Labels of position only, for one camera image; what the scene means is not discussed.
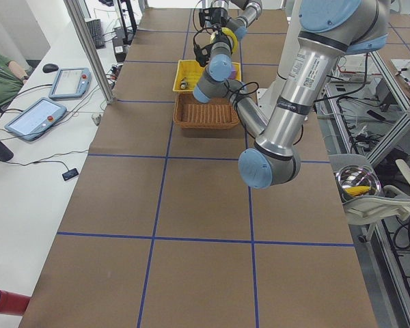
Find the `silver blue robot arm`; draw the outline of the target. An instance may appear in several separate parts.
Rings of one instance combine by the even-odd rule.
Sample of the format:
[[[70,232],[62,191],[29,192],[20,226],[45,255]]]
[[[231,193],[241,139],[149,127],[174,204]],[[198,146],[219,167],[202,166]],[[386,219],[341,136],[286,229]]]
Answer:
[[[241,14],[236,18],[231,18],[228,15],[229,4],[233,3],[236,7],[242,10]],[[247,34],[248,27],[260,17],[262,13],[261,0],[253,1],[218,1],[210,2],[211,23],[219,24],[222,27],[227,27],[234,33],[237,40],[240,41]]]
[[[387,41],[389,1],[301,1],[294,8],[290,24],[296,33],[286,41],[299,45],[289,57],[290,70],[281,90],[275,90],[275,106],[265,115],[251,99],[246,85],[231,79],[232,52],[249,26],[260,17],[260,1],[237,1],[241,15],[228,16],[228,1],[212,1],[200,12],[200,23],[215,34],[204,68],[193,89],[194,98],[207,103],[227,99],[246,130],[254,138],[252,148],[239,157],[238,169],[244,182],[255,189],[284,184],[297,176],[300,158],[293,143],[301,130],[327,76],[345,55],[381,49]]]

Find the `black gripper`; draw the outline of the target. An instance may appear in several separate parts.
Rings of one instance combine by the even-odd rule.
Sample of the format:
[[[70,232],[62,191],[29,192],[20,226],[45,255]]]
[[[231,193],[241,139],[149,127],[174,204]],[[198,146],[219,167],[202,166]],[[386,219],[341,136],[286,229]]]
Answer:
[[[211,8],[210,9],[210,23],[211,25],[219,24],[226,26],[228,22],[228,11],[225,8]]]
[[[228,38],[228,36],[223,32],[222,29],[220,30],[216,30],[213,32],[213,44],[222,42],[224,44],[229,45],[230,44],[230,40]]]

